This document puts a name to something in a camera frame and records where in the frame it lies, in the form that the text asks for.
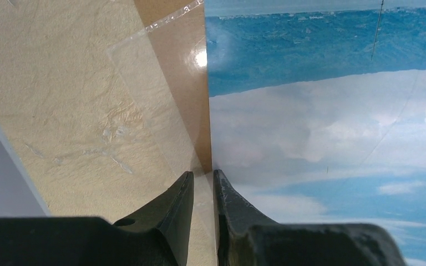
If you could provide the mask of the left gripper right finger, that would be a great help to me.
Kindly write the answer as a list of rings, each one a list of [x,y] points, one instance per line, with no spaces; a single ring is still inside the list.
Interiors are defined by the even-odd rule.
[[[389,233],[369,223],[280,224],[213,174],[219,265],[406,265]]]

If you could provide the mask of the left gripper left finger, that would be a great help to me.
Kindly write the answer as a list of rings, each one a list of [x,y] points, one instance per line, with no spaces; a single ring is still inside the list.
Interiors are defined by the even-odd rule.
[[[185,265],[194,175],[109,223],[100,217],[0,218],[0,265]]]

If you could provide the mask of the sky building photo print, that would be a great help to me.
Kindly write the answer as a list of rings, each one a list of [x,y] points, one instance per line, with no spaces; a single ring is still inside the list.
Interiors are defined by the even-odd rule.
[[[282,223],[426,265],[426,1],[206,1],[212,164]]]

